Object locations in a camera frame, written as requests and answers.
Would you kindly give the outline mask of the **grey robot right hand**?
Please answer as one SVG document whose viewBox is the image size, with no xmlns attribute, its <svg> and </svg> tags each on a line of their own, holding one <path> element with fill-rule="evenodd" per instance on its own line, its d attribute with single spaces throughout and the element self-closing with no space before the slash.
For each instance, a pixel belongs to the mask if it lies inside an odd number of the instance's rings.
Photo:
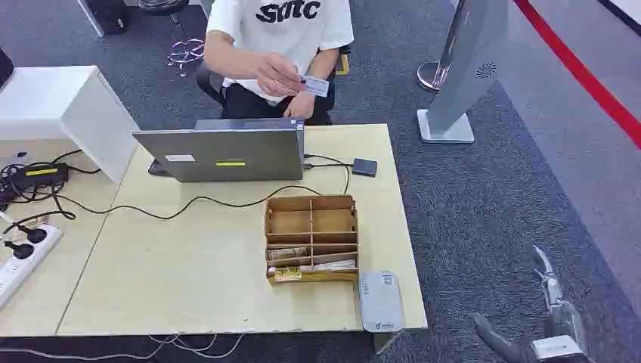
<svg viewBox="0 0 641 363">
<path fill-rule="evenodd" d="M 547 306 L 545 337 L 519 345 L 496 332 L 487 318 L 472 314 L 475 332 L 485 345 L 506 362 L 591 362 L 581 314 L 565 298 L 556 270 L 537 246 L 533 274 L 540 280 Z"/>
</svg>

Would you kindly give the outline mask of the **person's left hand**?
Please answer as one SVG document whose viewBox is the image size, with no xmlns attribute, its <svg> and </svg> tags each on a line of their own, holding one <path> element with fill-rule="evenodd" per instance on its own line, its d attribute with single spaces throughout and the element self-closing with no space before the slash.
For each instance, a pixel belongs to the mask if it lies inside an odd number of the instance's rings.
<svg viewBox="0 0 641 363">
<path fill-rule="evenodd" d="M 314 112 L 316 96 L 309 91 L 301 91 L 294 96 L 283 112 L 284 117 L 310 119 Z"/>
</svg>

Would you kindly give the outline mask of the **person's right hand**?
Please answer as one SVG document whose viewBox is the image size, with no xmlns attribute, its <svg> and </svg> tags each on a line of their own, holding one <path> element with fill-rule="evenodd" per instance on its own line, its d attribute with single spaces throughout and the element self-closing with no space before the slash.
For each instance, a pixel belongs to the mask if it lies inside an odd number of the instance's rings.
<svg viewBox="0 0 641 363">
<path fill-rule="evenodd" d="M 295 96 L 305 89 L 297 67 L 281 54 L 258 53 L 255 62 L 258 86 L 267 95 Z"/>
</svg>

